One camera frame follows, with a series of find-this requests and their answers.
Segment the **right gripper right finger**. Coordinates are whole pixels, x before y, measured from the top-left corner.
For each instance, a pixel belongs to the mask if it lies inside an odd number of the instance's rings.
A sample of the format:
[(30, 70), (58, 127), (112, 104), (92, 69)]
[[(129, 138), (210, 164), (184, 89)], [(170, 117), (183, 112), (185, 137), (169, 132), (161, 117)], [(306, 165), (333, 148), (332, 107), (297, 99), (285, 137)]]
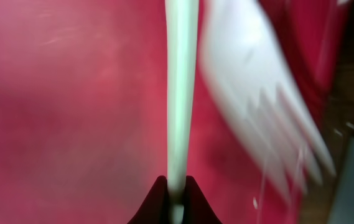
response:
[(196, 180), (190, 175), (186, 176), (182, 202), (184, 206), (183, 224), (221, 224)]

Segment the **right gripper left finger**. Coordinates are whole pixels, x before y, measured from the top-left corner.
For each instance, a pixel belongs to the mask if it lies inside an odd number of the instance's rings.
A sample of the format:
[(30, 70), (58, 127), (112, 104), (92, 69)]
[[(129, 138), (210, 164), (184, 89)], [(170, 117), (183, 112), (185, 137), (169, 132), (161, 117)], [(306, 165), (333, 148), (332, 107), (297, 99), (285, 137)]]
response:
[(169, 194), (165, 176), (158, 176), (128, 224), (169, 224)]

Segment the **white plastic fork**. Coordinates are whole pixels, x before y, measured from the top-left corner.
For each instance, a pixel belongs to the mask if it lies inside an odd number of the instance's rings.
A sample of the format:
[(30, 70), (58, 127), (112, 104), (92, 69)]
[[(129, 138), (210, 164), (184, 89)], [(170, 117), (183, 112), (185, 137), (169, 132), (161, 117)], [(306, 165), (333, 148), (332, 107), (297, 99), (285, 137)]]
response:
[(322, 167), (336, 173), (260, 2), (208, 1), (200, 43), (217, 106), (283, 201), (307, 192), (307, 176), (321, 184)]

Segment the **white plastic spoon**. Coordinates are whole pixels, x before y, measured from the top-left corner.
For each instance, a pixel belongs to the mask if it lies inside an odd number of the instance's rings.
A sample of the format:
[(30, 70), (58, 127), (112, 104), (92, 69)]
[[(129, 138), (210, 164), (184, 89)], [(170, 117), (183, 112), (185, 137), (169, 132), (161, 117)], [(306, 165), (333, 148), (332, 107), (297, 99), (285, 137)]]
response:
[(165, 0), (169, 221), (181, 224), (197, 56), (198, 0)]

